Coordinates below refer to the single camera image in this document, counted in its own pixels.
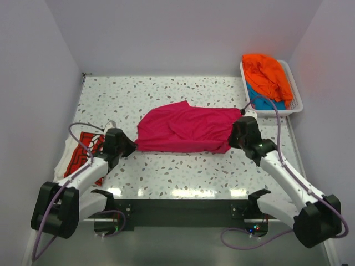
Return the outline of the magenta t shirt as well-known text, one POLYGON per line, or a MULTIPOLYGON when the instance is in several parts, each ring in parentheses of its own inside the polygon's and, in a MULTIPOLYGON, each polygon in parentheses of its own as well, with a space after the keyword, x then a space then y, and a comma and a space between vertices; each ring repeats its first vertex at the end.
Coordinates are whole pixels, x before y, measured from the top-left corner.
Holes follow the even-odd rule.
POLYGON ((213 152, 224 154, 233 123, 241 118, 237 108, 203 108, 187 101, 150 110, 138 123, 139 151, 213 152))

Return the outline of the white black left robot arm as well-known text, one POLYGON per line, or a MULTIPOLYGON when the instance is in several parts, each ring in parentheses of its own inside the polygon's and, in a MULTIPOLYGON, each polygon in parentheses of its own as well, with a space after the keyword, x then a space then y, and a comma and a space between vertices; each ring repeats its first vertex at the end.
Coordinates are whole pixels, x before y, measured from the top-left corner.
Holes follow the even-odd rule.
POLYGON ((45 182, 40 187, 31 219, 31 228, 68 239, 79 222, 92 215, 110 217, 117 210, 111 192, 91 185, 106 176, 136 146, 121 129, 111 128, 105 134, 102 150, 77 171, 59 182, 45 182))

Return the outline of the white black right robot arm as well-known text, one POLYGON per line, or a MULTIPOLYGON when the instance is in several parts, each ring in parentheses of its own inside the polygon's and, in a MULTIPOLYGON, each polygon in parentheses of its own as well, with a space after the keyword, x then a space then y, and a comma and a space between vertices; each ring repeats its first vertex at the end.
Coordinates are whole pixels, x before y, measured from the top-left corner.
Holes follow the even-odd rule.
POLYGON ((345 228, 340 200, 335 195, 326 196, 298 173, 284 158, 279 142, 261 137, 254 117, 243 116, 234 122, 229 145, 241 149, 291 199, 291 202, 278 199, 268 189, 256 191, 248 196, 250 216, 259 218, 268 214, 277 218, 288 225, 307 248, 340 235, 345 228))

